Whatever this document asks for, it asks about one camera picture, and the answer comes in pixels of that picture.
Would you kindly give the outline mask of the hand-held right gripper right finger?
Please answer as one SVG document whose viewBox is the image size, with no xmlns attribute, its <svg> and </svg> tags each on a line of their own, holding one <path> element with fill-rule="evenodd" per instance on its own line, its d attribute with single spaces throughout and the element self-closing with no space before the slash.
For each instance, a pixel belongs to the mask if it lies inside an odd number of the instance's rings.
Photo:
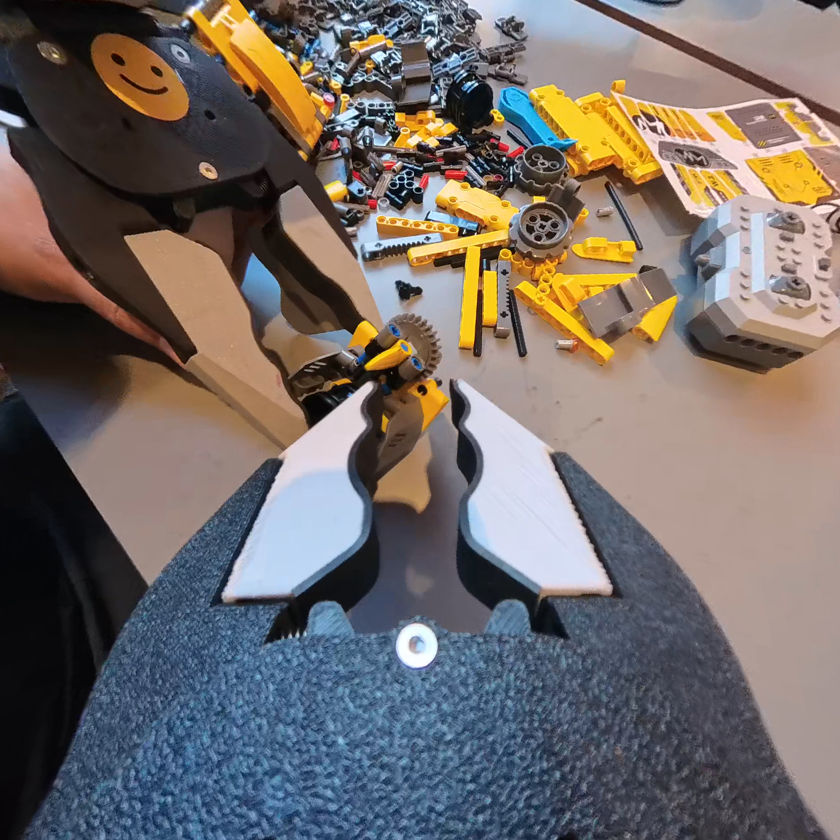
<svg viewBox="0 0 840 840">
<path fill-rule="evenodd" d="M 458 576 L 478 599 L 613 595 L 551 447 L 462 379 L 450 382 Z"/>
</svg>

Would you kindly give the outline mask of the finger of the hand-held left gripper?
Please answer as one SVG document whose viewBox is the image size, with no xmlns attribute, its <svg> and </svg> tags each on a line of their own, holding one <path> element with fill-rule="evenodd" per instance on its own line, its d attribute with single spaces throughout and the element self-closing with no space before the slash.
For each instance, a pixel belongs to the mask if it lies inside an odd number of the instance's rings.
<svg viewBox="0 0 840 840">
<path fill-rule="evenodd" d="M 306 417 L 259 344 L 222 258 L 171 230 L 124 241 L 195 347 L 185 368 L 280 449 L 304 435 Z"/>
<path fill-rule="evenodd" d="M 353 244 L 331 204 L 327 214 L 303 185 L 279 194 L 273 212 L 249 234 L 255 257 L 280 288 L 280 313 L 315 335 L 360 323 L 384 326 Z"/>
</svg>

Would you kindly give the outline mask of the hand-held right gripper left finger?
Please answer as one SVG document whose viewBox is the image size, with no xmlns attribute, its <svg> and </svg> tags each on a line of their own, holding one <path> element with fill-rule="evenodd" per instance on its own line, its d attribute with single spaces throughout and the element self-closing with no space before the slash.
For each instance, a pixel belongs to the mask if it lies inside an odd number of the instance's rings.
<svg viewBox="0 0 840 840">
<path fill-rule="evenodd" d="M 224 604 L 356 603 L 378 561 L 372 495 L 382 392 L 368 382 L 282 455 L 222 589 Z"/>
</svg>

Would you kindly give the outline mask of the yellow grey gear brick assembly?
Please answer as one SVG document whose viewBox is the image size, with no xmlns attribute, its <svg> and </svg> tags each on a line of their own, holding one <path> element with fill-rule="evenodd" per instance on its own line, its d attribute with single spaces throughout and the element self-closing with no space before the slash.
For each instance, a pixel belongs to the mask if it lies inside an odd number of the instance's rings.
<svg viewBox="0 0 840 840">
<path fill-rule="evenodd" d="M 374 478 L 380 480 L 411 454 L 448 404 L 434 377 L 441 359 L 431 323 L 415 313 L 402 313 L 382 328 L 362 321 L 346 348 L 327 343 L 326 350 L 297 364 L 288 384 L 311 424 L 373 385 L 381 396 L 380 419 L 374 422 Z"/>
</svg>

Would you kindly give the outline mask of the grey desk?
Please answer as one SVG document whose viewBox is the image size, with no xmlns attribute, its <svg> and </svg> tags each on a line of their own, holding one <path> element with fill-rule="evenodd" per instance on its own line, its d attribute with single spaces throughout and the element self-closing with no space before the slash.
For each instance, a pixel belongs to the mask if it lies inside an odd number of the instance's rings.
<svg viewBox="0 0 840 840">
<path fill-rule="evenodd" d="M 593 2 L 696 57 L 838 111 L 838 2 Z"/>
<path fill-rule="evenodd" d="M 485 44 L 495 19 L 526 22 L 532 86 L 577 98 L 625 79 L 628 91 L 691 107 L 762 96 L 577 2 L 469 2 Z M 662 180 L 622 201 L 680 294 L 696 223 Z M 598 366 L 561 355 L 555 331 L 521 315 L 511 339 L 458 349 L 461 275 L 418 271 L 415 300 L 444 345 L 445 390 L 462 377 L 553 449 L 568 453 L 689 576 L 727 635 L 771 738 L 803 799 L 838 838 L 838 341 L 756 374 L 707 360 L 681 332 L 632 335 Z M 87 310 L 2 300 L 2 362 L 135 566 L 151 582 L 276 448 L 215 395 Z M 427 617 L 477 632 L 488 610 L 455 569 L 466 483 L 447 418 L 430 430 L 431 500 L 422 514 L 375 508 L 381 576 L 351 613 L 378 634 Z"/>
</svg>

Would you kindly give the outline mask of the person's left hand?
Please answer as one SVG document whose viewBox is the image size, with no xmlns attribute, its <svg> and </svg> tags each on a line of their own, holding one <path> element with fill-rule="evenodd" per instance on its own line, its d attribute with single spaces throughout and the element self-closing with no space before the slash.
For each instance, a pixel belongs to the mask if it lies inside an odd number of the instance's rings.
<svg viewBox="0 0 840 840">
<path fill-rule="evenodd" d="M 180 364 L 162 336 L 102 295 L 64 256 L 33 183 L 5 143 L 1 151 L 1 288 L 35 301 L 85 306 Z"/>
</svg>

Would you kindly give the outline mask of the pile of yellow beams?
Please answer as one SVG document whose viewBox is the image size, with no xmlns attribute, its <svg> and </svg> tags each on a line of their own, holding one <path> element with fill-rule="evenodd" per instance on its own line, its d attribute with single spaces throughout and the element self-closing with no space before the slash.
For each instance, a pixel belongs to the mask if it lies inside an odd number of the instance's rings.
<svg viewBox="0 0 840 840">
<path fill-rule="evenodd" d="M 365 210 L 360 206 L 337 203 L 341 220 L 352 224 L 368 218 L 373 220 L 378 238 L 363 243 L 378 239 L 422 238 L 422 245 L 399 255 L 406 257 L 411 267 L 450 266 L 463 270 L 458 326 L 460 349 L 480 356 L 485 334 L 494 333 L 497 322 L 497 262 L 499 253 L 508 249 L 515 277 L 512 296 L 516 299 L 518 314 L 518 328 L 511 336 L 518 355 L 523 358 L 528 352 L 518 308 L 521 304 L 527 312 L 549 324 L 558 333 L 557 340 L 577 340 L 580 345 L 578 351 L 597 364 L 606 365 L 613 357 L 613 343 L 617 339 L 603 341 L 593 337 L 583 322 L 578 304 L 596 292 L 635 276 L 641 267 L 606 274 L 562 272 L 562 265 L 569 254 L 577 259 L 594 259 L 624 266 L 631 266 L 637 254 L 631 239 L 612 241 L 589 237 L 575 240 L 578 228 L 589 215 L 580 197 L 581 186 L 576 180 L 570 179 L 563 187 L 555 187 L 548 196 L 529 196 L 529 203 L 518 207 L 521 209 L 532 203 L 549 201 L 562 207 L 574 220 L 572 241 L 565 259 L 547 259 L 539 263 L 523 258 L 511 249 L 508 230 L 488 231 L 477 223 L 448 215 L 439 207 L 437 213 L 430 212 L 424 218 L 390 214 L 393 209 L 404 208 L 407 198 L 421 202 L 427 177 L 413 182 L 406 172 L 391 171 L 385 174 L 385 183 L 393 190 L 378 200 L 369 201 Z M 626 334 L 647 343 L 656 343 L 669 325 L 677 302 L 678 295 L 655 306 L 638 327 Z"/>
</svg>

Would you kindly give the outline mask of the yellow rounded panel brick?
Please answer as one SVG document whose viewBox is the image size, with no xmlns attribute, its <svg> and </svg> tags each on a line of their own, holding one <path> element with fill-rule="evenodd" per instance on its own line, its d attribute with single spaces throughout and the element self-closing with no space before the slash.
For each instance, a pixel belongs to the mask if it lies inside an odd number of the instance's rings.
<svg viewBox="0 0 840 840">
<path fill-rule="evenodd" d="M 519 209 L 508 200 L 467 182 L 447 180 L 435 203 L 448 215 L 477 223 L 488 231 L 508 230 Z"/>
</svg>

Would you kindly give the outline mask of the yellow toy vehicle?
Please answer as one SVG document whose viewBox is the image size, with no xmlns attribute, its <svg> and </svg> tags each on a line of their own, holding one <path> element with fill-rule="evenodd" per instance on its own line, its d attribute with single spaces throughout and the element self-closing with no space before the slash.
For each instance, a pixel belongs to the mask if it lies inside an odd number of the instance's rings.
<svg viewBox="0 0 840 840">
<path fill-rule="evenodd" d="M 183 19 L 195 40 L 223 61 L 229 75 L 297 148 L 301 158 L 316 153 L 329 104 L 301 80 L 282 50 L 238 1 L 194 2 Z"/>
</svg>

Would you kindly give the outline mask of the black toy tyre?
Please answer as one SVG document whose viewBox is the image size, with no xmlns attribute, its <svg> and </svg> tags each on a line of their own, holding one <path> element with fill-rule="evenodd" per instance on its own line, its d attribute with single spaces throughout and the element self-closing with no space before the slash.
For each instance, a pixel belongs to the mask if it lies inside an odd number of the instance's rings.
<svg viewBox="0 0 840 840">
<path fill-rule="evenodd" d="M 473 133 L 494 123 L 494 91 L 473 70 L 461 70 L 447 89 L 445 112 L 462 133 Z"/>
</svg>

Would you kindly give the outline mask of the grey toothed wheel hub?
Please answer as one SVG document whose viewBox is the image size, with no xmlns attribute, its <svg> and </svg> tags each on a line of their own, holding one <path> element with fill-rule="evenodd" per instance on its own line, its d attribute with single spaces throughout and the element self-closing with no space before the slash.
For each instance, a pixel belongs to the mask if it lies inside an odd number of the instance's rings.
<svg viewBox="0 0 840 840">
<path fill-rule="evenodd" d="M 548 196 L 571 178 L 565 154 L 552 145 L 538 143 L 528 147 L 514 164 L 517 188 L 530 196 Z"/>
<path fill-rule="evenodd" d="M 545 201 L 521 208 L 510 220 L 511 249 L 525 259 L 540 263 L 562 261 L 568 254 L 574 220 L 559 205 Z"/>
</svg>

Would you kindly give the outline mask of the grey curved panel brick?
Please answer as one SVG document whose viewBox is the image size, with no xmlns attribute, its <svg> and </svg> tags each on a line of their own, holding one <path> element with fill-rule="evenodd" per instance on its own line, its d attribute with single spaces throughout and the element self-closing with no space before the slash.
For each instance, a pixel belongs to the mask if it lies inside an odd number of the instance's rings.
<svg viewBox="0 0 840 840">
<path fill-rule="evenodd" d="M 635 276 L 585 298 L 577 308 L 593 337 L 613 341 L 638 327 L 655 306 L 676 296 L 677 289 L 663 269 L 642 266 Z"/>
</svg>

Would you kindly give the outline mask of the blue panel brick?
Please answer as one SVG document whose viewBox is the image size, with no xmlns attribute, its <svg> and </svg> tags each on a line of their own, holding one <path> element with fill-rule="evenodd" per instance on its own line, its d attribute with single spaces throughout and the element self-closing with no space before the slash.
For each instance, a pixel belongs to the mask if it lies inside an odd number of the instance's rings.
<svg viewBox="0 0 840 840">
<path fill-rule="evenodd" d="M 505 87 L 500 90 L 498 110 L 531 145 L 547 145 L 562 152 L 576 147 L 577 140 L 562 139 L 551 130 L 531 104 L 529 95 L 518 87 Z"/>
</svg>

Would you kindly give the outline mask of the person's dark clothing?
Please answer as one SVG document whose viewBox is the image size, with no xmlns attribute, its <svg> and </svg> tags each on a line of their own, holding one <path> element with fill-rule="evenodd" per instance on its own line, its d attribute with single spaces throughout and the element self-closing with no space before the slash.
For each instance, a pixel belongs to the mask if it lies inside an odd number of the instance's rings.
<svg viewBox="0 0 840 840">
<path fill-rule="evenodd" d="M 77 734 L 90 693 L 135 606 L 141 572 L 68 465 L 106 414 L 102 362 L 83 354 L 116 335 L 80 305 L 2 293 L 2 362 L 37 348 L 34 367 L 80 394 L 51 437 L 19 384 L 2 394 L 1 820 L 22 838 Z"/>
</svg>

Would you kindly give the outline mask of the large yellow beam assembly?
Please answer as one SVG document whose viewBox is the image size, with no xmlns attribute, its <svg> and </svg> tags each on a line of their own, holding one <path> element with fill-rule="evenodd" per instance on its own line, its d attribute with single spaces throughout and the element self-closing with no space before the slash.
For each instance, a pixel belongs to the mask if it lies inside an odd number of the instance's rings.
<svg viewBox="0 0 840 840">
<path fill-rule="evenodd" d="M 573 140 L 565 151 L 573 176 L 615 166 L 633 184 L 642 185 L 664 174 L 635 123 L 617 99 L 626 81 L 615 80 L 610 93 L 599 91 L 571 99 L 554 85 L 531 89 L 531 105 L 561 140 Z"/>
</svg>

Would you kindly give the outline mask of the long black axle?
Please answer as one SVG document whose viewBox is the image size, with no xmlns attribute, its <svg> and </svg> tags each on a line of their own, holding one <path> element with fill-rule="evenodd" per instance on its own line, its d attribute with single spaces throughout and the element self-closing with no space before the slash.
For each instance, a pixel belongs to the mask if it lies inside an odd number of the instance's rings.
<svg viewBox="0 0 840 840">
<path fill-rule="evenodd" d="M 609 195 L 609 197 L 612 201 L 612 204 L 615 207 L 615 210 L 617 211 L 619 217 L 623 221 L 623 224 L 626 228 L 626 231 L 627 231 L 630 239 L 634 242 L 637 251 L 643 251 L 644 250 L 643 241 L 642 241 L 642 239 L 641 239 L 641 237 L 640 237 L 640 235 L 637 231 L 637 228 L 634 224 L 634 221 L 633 221 L 630 213 L 627 210 L 627 207 L 625 206 L 625 204 L 623 202 L 621 193 L 619 192 L 617 187 L 609 180 L 605 181 L 604 186 L 605 186 L 605 190 L 606 190 L 607 194 Z"/>
</svg>

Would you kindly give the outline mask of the grey battery hub brick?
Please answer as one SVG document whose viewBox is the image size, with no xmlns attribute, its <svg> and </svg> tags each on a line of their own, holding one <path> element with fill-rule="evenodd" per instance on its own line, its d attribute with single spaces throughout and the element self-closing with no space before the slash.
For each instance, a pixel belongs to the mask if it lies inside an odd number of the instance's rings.
<svg viewBox="0 0 840 840">
<path fill-rule="evenodd" d="M 720 361 L 769 371 L 837 339 L 834 236 L 809 207 L 750 194 L 719 205 L 689 245 L 693 344 Z"/>
</svg>

